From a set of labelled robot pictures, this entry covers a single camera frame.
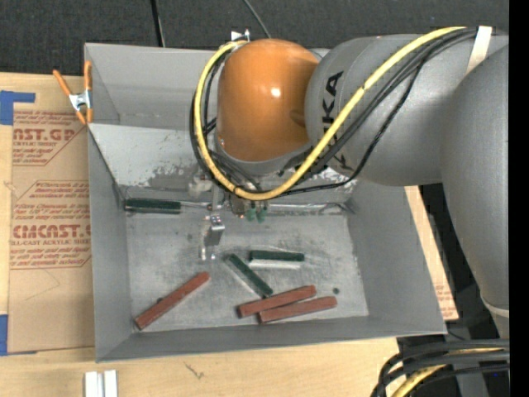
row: metal clamp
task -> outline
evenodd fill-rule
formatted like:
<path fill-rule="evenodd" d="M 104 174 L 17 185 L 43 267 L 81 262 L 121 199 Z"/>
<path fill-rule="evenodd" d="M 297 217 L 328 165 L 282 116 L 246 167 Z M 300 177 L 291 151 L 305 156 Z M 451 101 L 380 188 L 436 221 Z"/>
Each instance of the metal clamp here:
<path fill-rule="evenodd" d="M 54 69 L 53 75 L 57 78 L 57 81 L 59 81 L 59 85 L 63 90 L 63 93 L 68 96 L 69 101 L 72 103 L 77 118 L 83 125 L 86 125 L 87 122 L 90 123 L 93 120 L 92 62 L 90 62 L 90 60 L 86 60 L 84 62 L 84 91 L 82 93 L 73 94 L 72 90 L 69 88 L 66 81 L 64 81 L 64 78 L 58 70 Z M 86 106 L 86 117 L 81 113 L 82 106 Z"/>

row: red block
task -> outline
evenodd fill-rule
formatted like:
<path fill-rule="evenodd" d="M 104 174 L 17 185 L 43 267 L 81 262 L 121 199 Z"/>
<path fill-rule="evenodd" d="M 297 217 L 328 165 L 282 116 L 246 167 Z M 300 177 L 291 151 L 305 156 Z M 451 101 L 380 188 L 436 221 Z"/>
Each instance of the red block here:
<path fill-rule="evenodd" d="M 210 280 L 207 272 L 200 272 L 191 280 L 186 282 L 180 288 L 173 291 L 167 297 L 159 301 L 157 304 L 147 309 L 144 313 L 138 316 L 134 321 L 139 329 L 143 329 L 151 325 L 156 319 L 167 313 L 174 306 L 180 303 L 186 296 L 191 294 L 200 286 L 206 284 Z"/>
<path fill-rule="evenodd" d="M 241 304 L 239 306 L 239 316 L 245 318 L 264 310 L 291 304 L 299 300 L 309 299 L 316 295 L 316 287 L 314 285 L 307 285 L 290 291 L 285 291 L 281 294 L 272 295 L 267 299 L 256 300 L 250 303 Z"/>
<path fill-rule="evenodd" d="M 306 313 L 320 312 L 335 308 L 338 305 L 335 297 L 321 297 L 320 299 L 303 301 L 301 303 L 289 304 L 276 309 L 265 310 L 259 313 L 259 321 L 268 323 L 280 319 L 292 318 Z"/>

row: black cable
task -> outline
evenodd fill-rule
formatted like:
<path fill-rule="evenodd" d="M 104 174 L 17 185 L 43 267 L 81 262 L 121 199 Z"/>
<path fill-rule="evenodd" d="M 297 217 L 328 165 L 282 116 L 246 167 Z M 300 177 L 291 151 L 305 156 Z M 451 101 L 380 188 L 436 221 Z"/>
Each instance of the black cable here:
<path fill-rule="evenodd" d="M 440 352 L 454 350 L 471 350 L 475 348 L 510 348 L 510 341 L 503 339 L 465 340 L 462 342 L 430 342 L 420 346 L 414 346 L 404 352 L 391 357 L 380 369 L 379 381 L 391 371 L 391 368 L 399 362 L 408 361 L 413 358 L 431 356 Z"/>
<path fill-rule="evenodd" d="M 476 373 L 491 373 L 491 372 L 501 372 L 501 371 L 509 371 L 511 369 L 510 363 L 507 364 L 495 364 L 495 365 L 487 365 L 487 366 L 480 366 L 480 367 L 468 367 L 464 369 L 456 369 L 454 371 L 438 371 L 433 375 L 428 376 L 422 382 L 416 385 L 416 387 L 412 390 L 412 392 L 409 394 L 409 397 L 412 397 L 415 395 L 419 389 L 422 387 L 431 385 L 439 380 L 446 380 L 448 378 L 453 378 L 454 376 L 458 375 L 472 375 Z"/>
<path fill-rule="evenodd" d="M 162 21 L 160 20 L 160 15 L 158 14 L 158 5 L 156 3 L 156 0 L 150 0 L 150 9 L 152 11 L 153 20 L 155 21 L 156 40 L 158 41 L 158 47 L 165 47 L 164 32 L 162 31 Z"/>
<path fill-rule="evenodd" d="M 461 353 L 457 355 L 449 356 L 436 356 L 428 357 L 418 361 L 414 361 L 404 367 L 399 367 L 394 371 L 389 372 L 385 375 L 382 380 L 377 384 L 373 390 L 371 397 L 382 397 L 385 395 L 385 388 L 394 380 L 402 375 L 418 371 L 425 367 L 438 366 L 438 365 L 464 365 L 470 364 L 475 365 L 483 361 L 509 361 L 510 352 L 497 351 L 497 352 L 481 352 L 481 353 Z"/>
<path fill-rule="evenodd" d="M 259 25 L 261 26 L 261 28 L 263 28 L 263 31 L 264 33 L 266 34 L 266 36 L 268 38 L 272 38 L 272 36 L 270 35 L 270 33 L 268 32 L 268 29 L 266 28 L 265 24 L 263 23 L 263 21 L 261 21 L 261 18 L 260 16 L 257 14 L 257 12 L 255 11 L 255 9 L 252 7 L 252 5 L 250 4 L 250 2 L 248 0 L 242 0 L 245 5 L 250 9 L 250 12 L 252 12 L 252 14 L 254 15 L 255 19 L 257 19 L 257 22 L 259 23 Z"/>

